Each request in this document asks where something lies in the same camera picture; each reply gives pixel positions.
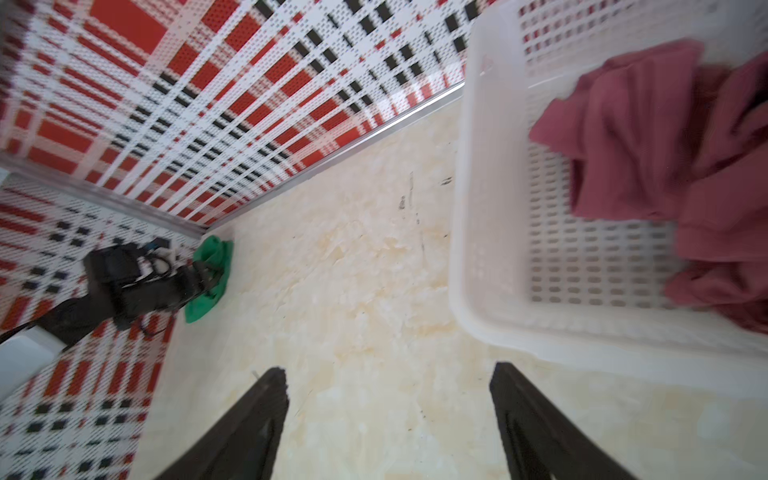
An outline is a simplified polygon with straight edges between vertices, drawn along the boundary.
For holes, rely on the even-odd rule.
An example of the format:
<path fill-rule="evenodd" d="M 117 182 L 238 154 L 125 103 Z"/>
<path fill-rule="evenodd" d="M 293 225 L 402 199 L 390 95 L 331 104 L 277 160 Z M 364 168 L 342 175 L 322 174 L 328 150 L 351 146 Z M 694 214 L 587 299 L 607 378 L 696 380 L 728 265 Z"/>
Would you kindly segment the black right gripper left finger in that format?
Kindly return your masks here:
<path fill-rule="evenodd" d="M 158 477 L 270 479 L 288 408 L 286 372 L 273 367 Z"/>

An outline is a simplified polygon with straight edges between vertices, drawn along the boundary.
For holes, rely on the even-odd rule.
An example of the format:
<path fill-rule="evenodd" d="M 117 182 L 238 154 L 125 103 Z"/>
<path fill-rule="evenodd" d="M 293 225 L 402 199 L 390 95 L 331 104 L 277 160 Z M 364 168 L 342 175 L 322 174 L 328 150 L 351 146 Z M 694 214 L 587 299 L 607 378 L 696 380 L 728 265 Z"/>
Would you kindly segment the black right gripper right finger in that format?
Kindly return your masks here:
<path fill-rule="evenodd" d="M 523 373 L 495 365 L 489 384 L 498 429 L 513 479 L 632 479 Z"/>

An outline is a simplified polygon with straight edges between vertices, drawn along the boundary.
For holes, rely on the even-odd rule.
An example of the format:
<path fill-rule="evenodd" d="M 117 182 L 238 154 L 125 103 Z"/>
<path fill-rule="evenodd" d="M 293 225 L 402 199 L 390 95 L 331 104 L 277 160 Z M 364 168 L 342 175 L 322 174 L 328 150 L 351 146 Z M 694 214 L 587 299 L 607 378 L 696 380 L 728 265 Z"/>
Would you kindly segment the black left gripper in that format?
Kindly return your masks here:
<path fill-rule="evenodd" d="M 166 270 L 146 261 L 140 245 L 93 250 L 83 259 L 87 294 L 66 300 L 35 325 L 71 347 L 111 320 L 129 329 L 146 314 L 177 311 L 203 292 L 202 267 L 193 262 Z"/>

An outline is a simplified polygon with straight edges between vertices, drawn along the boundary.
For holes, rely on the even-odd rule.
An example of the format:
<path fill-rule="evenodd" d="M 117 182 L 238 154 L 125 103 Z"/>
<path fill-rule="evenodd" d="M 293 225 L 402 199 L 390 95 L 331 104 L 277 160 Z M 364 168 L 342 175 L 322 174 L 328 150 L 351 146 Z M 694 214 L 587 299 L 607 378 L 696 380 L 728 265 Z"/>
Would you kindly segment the green tank top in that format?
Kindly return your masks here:
<path fill-rule="evenodd" d="M 222 300 L 230 277 L 234 242 L 209 236 L 193 254 L 193 265 L 202 267 L 203 292 L 190 300 L 184 309 L 187 324 L 201 320 Z"/>

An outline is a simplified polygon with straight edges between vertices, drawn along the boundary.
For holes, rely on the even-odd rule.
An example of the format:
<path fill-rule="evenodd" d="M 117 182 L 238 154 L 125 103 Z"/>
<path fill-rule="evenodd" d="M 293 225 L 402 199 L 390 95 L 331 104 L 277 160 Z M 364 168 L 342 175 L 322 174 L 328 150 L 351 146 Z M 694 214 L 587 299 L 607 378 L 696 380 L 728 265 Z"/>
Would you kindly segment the maroon tank top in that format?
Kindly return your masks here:
<path fill-rule="evenodd" d="M 683 39 L 606 60 L 549 103 L 531 141 L 569 162 L 571 212 L 674 222 L 666 297 L 767 330 L 767 57 L 706 64 Z"/>

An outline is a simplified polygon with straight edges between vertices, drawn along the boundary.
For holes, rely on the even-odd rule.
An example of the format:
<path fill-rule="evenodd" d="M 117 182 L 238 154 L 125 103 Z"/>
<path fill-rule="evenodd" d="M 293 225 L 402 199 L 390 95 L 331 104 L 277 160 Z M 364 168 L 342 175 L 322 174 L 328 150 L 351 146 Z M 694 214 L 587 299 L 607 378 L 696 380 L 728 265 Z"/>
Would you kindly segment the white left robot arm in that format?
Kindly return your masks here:
<path fill-rule="evenodd" d="M 7 398 L 77 343 L 111 321 L 118 330 L 154 312 L 175 312 L 211 297 L 225 269 L 194 260 L 175 265 L 170 243 L 156 238 L 89 252 L 83 260 L 87 292 L 1 335 L 1 397 Z"/>

